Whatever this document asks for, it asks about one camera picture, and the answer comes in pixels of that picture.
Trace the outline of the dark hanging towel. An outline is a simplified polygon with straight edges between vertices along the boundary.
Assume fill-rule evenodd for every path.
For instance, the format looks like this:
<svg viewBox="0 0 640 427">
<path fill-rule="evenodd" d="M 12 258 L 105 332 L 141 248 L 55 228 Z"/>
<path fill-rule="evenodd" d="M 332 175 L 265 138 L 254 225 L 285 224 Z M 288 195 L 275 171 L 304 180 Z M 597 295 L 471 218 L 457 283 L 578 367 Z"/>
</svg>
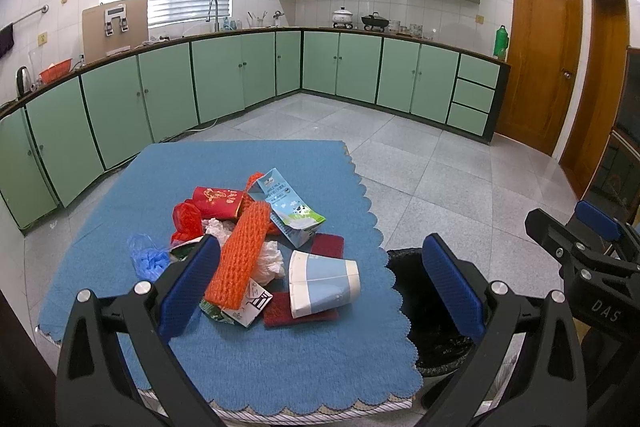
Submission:
<svg viewBox="0 0 640 427">
<path fill-rule="evenodd" d="M 4 57 L 14 47 L 14 25 L 9 24 L 0 30 L 0 57 Z"/>
</svg>

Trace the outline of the red plastic bag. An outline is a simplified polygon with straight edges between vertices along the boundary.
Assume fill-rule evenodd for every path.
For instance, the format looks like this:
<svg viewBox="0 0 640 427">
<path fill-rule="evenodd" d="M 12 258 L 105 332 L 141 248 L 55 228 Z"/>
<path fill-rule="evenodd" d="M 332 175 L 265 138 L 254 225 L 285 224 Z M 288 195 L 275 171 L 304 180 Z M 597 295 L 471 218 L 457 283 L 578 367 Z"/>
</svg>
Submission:
<svg viewBox="0 0 640 427">
<path fill-rule="evenodd" d="M 171 234 L 172 246 L 180 245 L 203 235 L 201 211 L 192 199 L 186 199 L 175 205 L 172 210 L 172 222 L 176 231 Z"/>
</svg>

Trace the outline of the white tissue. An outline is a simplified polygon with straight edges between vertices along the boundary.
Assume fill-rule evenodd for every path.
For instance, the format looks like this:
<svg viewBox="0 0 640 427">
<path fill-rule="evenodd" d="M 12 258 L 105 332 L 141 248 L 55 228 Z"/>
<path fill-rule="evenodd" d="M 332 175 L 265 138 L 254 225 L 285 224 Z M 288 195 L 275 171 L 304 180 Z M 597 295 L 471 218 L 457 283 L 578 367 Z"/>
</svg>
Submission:
<svg viewBox="0 0 640 427">
<path fill-rule="evenodd" d="M 219 221 L 215 218 L 203 220 L 202 225 L 204 232 L 215 236 L 220 246 L 224 246 L 235 228 L 235 224 L 231 221 Z M 277 241 L 262 243 L 262 249 L 250 277 L 262 286 L 285 277 L 284 260 Z"/>
</svg>

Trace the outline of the blue scalloped table mat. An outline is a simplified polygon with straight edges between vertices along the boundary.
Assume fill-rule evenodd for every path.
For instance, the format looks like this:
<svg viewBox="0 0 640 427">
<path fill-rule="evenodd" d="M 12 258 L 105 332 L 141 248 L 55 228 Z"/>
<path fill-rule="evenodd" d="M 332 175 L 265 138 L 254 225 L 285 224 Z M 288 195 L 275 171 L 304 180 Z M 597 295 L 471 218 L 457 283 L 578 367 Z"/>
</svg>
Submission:
<svg viewBox="0 0 640 427">
<path fill-rule="evenodd" d="M 218 409 L 308 415 L 322 407 L 375 407 L 409 399 L 421 387 L 416 347 L 387 269 L 382 235 L 346 146 L 340 141 L 222 141 L 151 145 L 118 176 L 70 243 L 40 309 L 43 335 L 60 341 L 81 289 L 125 294 L 137 282 L 128 243 L 138 234 L 167 246 L 171 213 L 194 188 L 242 188 L 277 169 L 324 217 L 322 231 L 343 237 L 361 291 L 333 322 L 268 329 L 219 323 L 195 313 L 171 341 L 176 358 Z"/>
</svg>

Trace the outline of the white cooking pot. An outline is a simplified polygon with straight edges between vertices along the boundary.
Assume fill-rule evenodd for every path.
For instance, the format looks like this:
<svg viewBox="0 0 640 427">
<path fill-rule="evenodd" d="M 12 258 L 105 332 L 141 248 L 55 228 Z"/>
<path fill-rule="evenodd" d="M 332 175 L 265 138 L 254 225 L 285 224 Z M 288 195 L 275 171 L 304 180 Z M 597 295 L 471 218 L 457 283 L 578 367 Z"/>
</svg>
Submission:
<svg viewBox="0 0 640 427">
<path fill-rule="evenodd" d="M 342 6 L 332 13 L 332 27 L 352 29 L 354 27 L 353 19 L 352 12 Z"/>
</svg>

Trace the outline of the long orange foam net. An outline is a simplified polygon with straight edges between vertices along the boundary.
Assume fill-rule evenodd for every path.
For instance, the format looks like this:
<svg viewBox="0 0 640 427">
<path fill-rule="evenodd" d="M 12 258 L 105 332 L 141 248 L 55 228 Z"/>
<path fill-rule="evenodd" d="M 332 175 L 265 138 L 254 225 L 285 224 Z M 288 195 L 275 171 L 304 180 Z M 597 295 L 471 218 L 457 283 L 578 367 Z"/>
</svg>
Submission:
<svg viewBox="0 0 640 427">
<path fill-rule="evenodd" d="M 218 268 L 204 299 L 219 308 L 239 309 L 270 223 L 268 202 L 253 202 L 221 248 Z"/>
</svg>

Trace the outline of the cardboard box with label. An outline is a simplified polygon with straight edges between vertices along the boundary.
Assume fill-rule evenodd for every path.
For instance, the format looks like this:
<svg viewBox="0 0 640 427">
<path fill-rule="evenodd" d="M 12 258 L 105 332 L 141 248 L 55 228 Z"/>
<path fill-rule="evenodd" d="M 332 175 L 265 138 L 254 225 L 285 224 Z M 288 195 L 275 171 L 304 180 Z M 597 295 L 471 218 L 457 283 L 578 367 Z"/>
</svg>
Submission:
<svg viewBox="0 0 640 427">
<path fill-rule="evenodd" d="M 87 64 L 141 46 L 149 39 L 148 0 L 119 0 L 83 10 L 81 35 Z"/>
</svg>

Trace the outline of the red paper cup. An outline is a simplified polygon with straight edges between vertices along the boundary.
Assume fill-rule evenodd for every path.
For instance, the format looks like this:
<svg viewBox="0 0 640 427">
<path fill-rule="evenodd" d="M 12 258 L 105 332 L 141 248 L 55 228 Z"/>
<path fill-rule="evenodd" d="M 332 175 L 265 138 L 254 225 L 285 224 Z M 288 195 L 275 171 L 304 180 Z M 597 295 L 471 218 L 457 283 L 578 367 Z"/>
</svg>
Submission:
<svg viewBox="0 0 640 427">
<path fill-rule="evenodd" d="M 230 188 L 197 186 L 191 199 L 203 219 L 235 220 L 239 217 L 243 193 Z"/>
</svg>

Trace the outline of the short orange foam net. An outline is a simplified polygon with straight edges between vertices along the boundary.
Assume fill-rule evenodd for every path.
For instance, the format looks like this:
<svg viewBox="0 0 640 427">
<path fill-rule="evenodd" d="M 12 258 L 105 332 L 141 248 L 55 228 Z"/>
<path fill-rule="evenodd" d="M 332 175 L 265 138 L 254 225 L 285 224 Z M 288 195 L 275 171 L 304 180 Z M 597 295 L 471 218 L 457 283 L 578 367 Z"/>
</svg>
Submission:
<svg viewBox="0 0 640 427">
<path fill-rule="evenodd" d="M 252 197 L 252 195 L 250 195 L 250 189 L 254 186 L 257 180 L 261 178 L 263 175 L 264 174 L 262 172 L 255 172 L 248 178 L 243 191 L 241 204 L 239 207 L 239 212 L 238 212 L 239 218 L 242 217 L 242 214 L 246 210 L 249 210 L 250 207 L 252 207 L 255 204 L 256 200 Z M 267 235 L 276 237 L 276 236 L 279 236 L 280 234 L 281 234 L 281 231 L 278 229 L 277 225 L 275 225 L 273 222 L 270 222 L 269 228 L 267 230 Z"/>
</svg>

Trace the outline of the blue white paper cup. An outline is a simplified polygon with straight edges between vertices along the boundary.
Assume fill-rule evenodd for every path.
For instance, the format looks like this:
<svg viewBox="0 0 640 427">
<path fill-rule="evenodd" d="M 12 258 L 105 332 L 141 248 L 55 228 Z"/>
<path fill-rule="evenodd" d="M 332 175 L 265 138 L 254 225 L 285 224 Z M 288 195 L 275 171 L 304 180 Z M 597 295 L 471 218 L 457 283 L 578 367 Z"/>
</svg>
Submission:
<svg viewBox="0 0 640 427">
<path fill-rule="evenodd" d="M 357 262 L 293 251 L 288 264 L 288 295 L 294 319 L 353 303 L 360 295 Z"/>
</svg>

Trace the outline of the orange plastic basin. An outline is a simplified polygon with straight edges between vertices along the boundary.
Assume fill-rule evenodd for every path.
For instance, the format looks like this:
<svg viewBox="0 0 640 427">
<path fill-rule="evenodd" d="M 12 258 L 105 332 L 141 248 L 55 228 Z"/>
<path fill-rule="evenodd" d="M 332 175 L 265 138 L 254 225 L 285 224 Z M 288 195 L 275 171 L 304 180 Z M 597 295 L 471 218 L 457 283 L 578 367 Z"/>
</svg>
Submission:
<svg viewBox="0 0 640 427">
<path fill-rule="evenodd" d="M 39 76 L 43 84 L 50 84 L 59 80 L 70 73 L 72 69 L 72 60 L 66 58 L 66 60 L 51 64 L 47 68 L 40 72 Z"/>
</svg>

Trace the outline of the wall towel rail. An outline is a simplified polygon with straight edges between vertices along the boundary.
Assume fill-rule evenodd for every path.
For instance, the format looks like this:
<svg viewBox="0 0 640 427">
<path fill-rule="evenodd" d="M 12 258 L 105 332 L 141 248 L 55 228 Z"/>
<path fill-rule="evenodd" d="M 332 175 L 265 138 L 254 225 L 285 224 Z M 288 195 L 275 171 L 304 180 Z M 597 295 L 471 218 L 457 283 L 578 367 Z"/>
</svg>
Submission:
<svg viewBox="0 0 640 427">
<path fill-rule="evenodd" d="M 25 20 L 29 20 L 31 17 L 37 16 L 37 15 L 44 15 L 47 14 L 47 12 L 49 12 L 50 10 L 50 6 L 47 4 L 41 5 L 38 9 L 33 10 L 32 12 L 29 12 L 25 15 L 23 15 L 22 17 L 18 18 L 17 20 L 14 20 L 11 25 L 15 26 L 17 24 L 23 23 Z"/>
</svg>

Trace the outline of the brown wooden door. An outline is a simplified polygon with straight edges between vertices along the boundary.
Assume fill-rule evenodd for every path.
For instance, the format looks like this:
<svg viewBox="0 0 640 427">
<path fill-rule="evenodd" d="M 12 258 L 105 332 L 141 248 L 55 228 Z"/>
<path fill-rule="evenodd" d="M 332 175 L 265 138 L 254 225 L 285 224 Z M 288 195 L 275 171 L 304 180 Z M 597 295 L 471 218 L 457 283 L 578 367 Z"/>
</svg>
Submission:
<svg viewBox="0 0 640 427">
<path fill-rule="evenodd" d="M 591 0 L 585 81 L 560 160 L 578 198 L 586 193 L 608 144 L 623 91 L 629 38 L 628 0 Z"/>
<path fill-rule="evenodd" d="M 513 0 L 497 132 L 551 155 L 572 97 L 584 0 Z"/>
</svg>

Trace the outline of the blue plastic bag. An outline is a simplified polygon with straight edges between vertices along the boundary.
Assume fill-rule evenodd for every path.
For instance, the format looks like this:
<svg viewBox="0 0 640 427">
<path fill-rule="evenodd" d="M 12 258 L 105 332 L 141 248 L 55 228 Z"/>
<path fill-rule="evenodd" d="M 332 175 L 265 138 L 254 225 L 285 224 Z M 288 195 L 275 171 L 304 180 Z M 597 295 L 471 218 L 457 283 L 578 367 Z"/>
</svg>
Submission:
<svg viewBox="0 0 640 427">
<path fill-rule="evenodd" d="M 127 247 L 139 280 L 155 282 L 171 264 L 168 251 L 157 247 L 148 234 L 131 235 Z"/>
</svg>

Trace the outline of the blue milk carton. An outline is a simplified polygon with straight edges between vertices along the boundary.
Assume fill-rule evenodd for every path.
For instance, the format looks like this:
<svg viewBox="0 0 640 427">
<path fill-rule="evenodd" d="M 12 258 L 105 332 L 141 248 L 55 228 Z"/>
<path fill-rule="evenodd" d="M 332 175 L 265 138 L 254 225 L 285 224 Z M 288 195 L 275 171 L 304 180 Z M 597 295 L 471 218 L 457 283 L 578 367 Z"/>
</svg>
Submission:
<svg viewBox="0 0 640 427">
<path fill-rule="evenodd" d="M 303 201 L 277 168 L 259 178 L 250 195 L 255 200 L 268 202 L 271 221 L 295 248 L 308 243 L 326 222 L 325 217 Z"/>
</svg>

